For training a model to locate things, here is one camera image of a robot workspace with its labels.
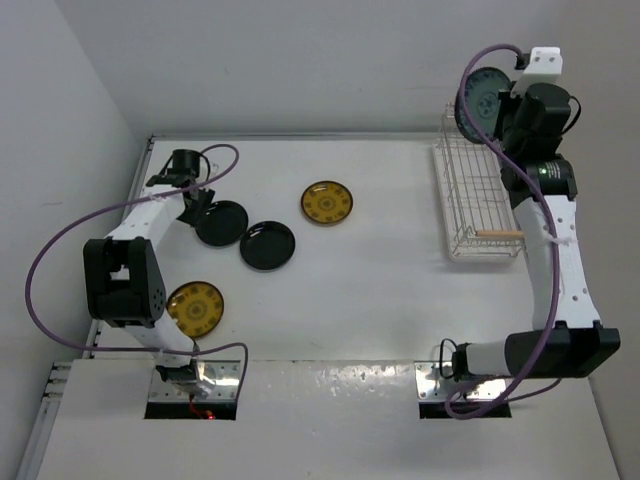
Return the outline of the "blue green patterned plate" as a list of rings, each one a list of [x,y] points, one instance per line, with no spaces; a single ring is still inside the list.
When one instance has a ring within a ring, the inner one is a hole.
[[[487,138],[493,138],[500,108],[499,93],[509,90],[510,85],[509,77],[495,67],[482,67],[469,75],[464,87],[464,98],[470,116],[465,114],[459,95],[456,96],[454,104],[455,123],[459,133],[466,140],[473,144],[483,143],[471,122],[474,122]]]

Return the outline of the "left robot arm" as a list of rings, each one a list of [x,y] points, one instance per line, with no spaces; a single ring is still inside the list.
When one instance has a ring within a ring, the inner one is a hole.
[[[214,192],[196,189],[204,154],[178,149],[142,189],[142,197],[121,224],[83,248],[87,303],[91,316],[126,331],[152,350],[161,379],[191,397],[205,397],[215,386],[204,362],[191,354],[196,342],[166,310],[167,293],[155,248],[171,224],[195,226]]]

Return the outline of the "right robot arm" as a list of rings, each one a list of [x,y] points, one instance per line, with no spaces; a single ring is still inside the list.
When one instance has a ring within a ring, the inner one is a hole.
[[[590,297],[577,239],[576,179],[557,151],[571,96],[557,85],[535,83],[499,98],[501,181],[524,235],[532,327],[502,341],[457,346],[453,377],[584,378],[618,351],[621,340],[617,329],[603,326]]]

